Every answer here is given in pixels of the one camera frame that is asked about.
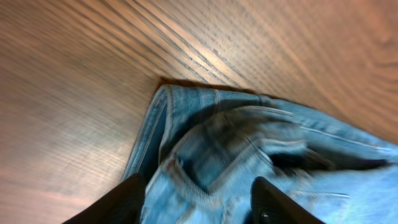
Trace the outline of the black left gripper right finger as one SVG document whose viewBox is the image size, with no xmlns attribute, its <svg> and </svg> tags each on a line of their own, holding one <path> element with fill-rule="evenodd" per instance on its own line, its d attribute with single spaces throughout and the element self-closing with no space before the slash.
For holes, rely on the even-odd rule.
<svg viewBox="0 0 398 224">
<path fill-rule="evenodd" d="M 260 224 L 324 224 L 263 177 L 251 187 L 252 222 Z"/>
</svg>

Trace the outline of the light blue denim jeans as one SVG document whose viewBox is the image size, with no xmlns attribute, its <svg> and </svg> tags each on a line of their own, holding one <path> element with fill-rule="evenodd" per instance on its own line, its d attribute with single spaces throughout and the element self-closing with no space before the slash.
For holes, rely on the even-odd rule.
<svg viewBox="0 0 398 224">
<path fill-rule="evenodd" d="M 325 223 L 397 222 L 397 146 L 321 111 L 239 91 L 163 85 L 125 177 L 142 223 L 248 223 L 263 177 Z"/>
</svg>

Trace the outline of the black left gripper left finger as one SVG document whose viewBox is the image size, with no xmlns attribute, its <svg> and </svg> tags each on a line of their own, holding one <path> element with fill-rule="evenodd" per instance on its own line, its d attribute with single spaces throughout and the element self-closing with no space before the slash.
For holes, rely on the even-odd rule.
<svg viewBox="0 0 398 224">
<path fill-rule="evenodd" d="M 145 200 L 145 188 L 145 178 L 135 173 L 65 223 L 138 224 Z"/>
</svg>

